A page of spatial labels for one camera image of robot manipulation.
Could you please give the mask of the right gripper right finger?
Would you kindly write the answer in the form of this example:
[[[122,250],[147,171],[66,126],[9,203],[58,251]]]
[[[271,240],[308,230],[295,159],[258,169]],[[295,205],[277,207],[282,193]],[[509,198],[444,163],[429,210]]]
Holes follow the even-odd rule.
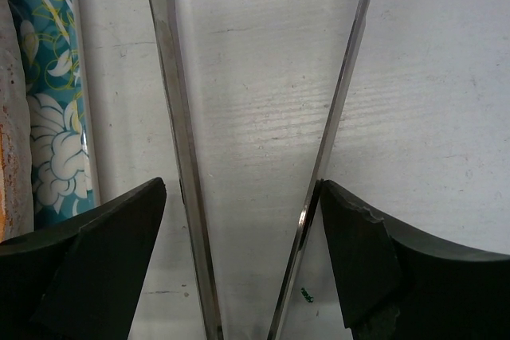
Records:
[[[426,233],[332,181],[320,205],[353,338],[508,338],[508,255]]]

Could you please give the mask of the metal tongs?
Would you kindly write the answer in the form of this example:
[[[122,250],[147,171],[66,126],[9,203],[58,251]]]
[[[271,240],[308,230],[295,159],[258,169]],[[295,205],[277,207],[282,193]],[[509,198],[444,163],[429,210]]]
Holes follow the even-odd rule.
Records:
[[[151,7],[163,87],[171,121],[179,184],[190,234],[202,321],[208,339],[222,339],[224,337],[222,317],[184,74],[184,61],[179,42],[176,0],[148,1]],[[300,212],[292,249],[269,328],[268,337],[270,339],[281,338],[284,331],[292,291],[304,257],[309,231],[316,214],[324,176],[363,39],[370,2],[371,0],[359,0],[357,4],[311,181],[305,194],[304,205]]]

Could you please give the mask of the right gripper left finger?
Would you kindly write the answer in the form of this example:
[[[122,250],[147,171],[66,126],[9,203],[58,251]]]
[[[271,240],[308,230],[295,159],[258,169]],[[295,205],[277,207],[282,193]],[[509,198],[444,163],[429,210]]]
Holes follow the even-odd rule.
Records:
[[[167,200],[161,178],[1,244],[3,339],[126,339]]]

